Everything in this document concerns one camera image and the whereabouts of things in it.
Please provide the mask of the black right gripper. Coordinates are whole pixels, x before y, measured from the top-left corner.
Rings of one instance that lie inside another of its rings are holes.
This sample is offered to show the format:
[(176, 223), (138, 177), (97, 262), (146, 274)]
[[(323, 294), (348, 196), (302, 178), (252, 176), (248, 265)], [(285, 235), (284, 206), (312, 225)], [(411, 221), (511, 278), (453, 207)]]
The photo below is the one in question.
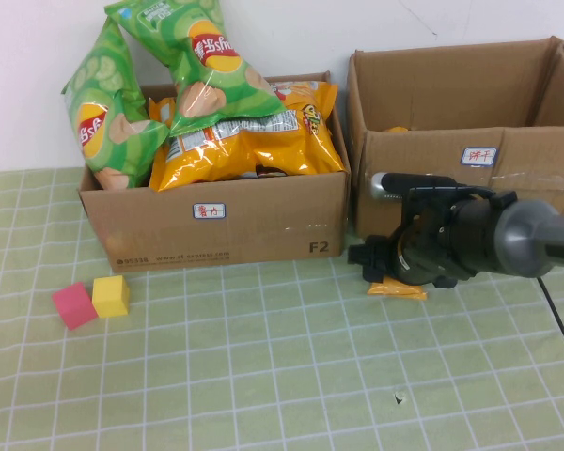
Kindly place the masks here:
[(368, 237), (350, 245), (348, 263), (363, 266), (362, 276), (369, 283), (382, 283), (390, 273), (405, 285), (454, 288), (458, 282), (455, 265), (438, 239), (442, 229), (432, 213), (404, 218), (391, 236), (388, 268), (387, 237)]

